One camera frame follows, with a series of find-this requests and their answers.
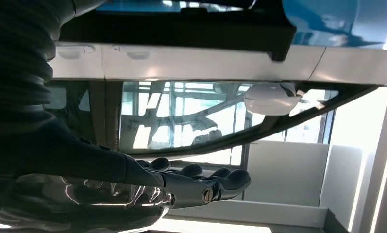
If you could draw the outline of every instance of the window glass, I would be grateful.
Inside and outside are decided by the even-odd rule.
[[[243,97],[252,82],[125,82],[119,148],[163,149],[196,145],[261,124],[264,115],[246,110]],[[331,98],[326,90],[304,93],[290,116]],[[263,140],[318,142],[323,132],[316,117]],[[222,150],[184,160],[238,165],[242,148]]]
[[[89,81],[51,80],[45,86],[52,93],[51,102],[44,104],[46,111],[64,121],[74,136],[96,143]]]
[[[44,107],[47,109],[63,109],[66,106],[66,89],[59,86],[49,86],[48,90],[52,94],[52,99]]]

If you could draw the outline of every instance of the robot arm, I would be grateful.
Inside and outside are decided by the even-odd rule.
[[[0,168],[13,179],[40,173],[113,183],[165,187],[174,208],[231,199],[251,182],[244,170],[210,177],[141,166],[132,157],[74,138],[43,109],[51,100],[43,82],[55,56],[60,27],[104,0],[0,1]]]

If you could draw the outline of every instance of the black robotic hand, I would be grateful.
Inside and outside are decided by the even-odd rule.
[[[213,201],[228,200],[242,193],[251,183],[248,172],[238,169],[231,172],[221,168],[211,176],[202,176],[198,164],[189,164],[182,170],[169,170],[170,161],[158,158],[152,162],[137,161],[146,171],[159,174],[164,187],[175,196],[173,208],[206,205]]]

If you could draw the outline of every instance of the reflective black surface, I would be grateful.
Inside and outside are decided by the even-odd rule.
[[[138,232],[173,204],[164,188],[42,174],[22,176],[11,187],[0,198],[0,233]]]
[[[63,119],[74,136],[96,143],[89,81],[52,80],[45,86],[52,93],[51,103],[44,105],[46,111]]]
[[[178,12],[199,5],[209,11],[237,10],[223,2],[226,1],[215,5],[170,0],[114,0],[98,10]],[[297,28],[293,45],[387,50],[387,0],[283,0],[282,3],[286,17]]]

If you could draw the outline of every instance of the white plastic housing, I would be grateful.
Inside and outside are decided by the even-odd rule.
[[[280,83],[264,83],[249,88],[244,102],[251,113],[283,116],[289,114],[300,99],[300,96],[289,97]]]

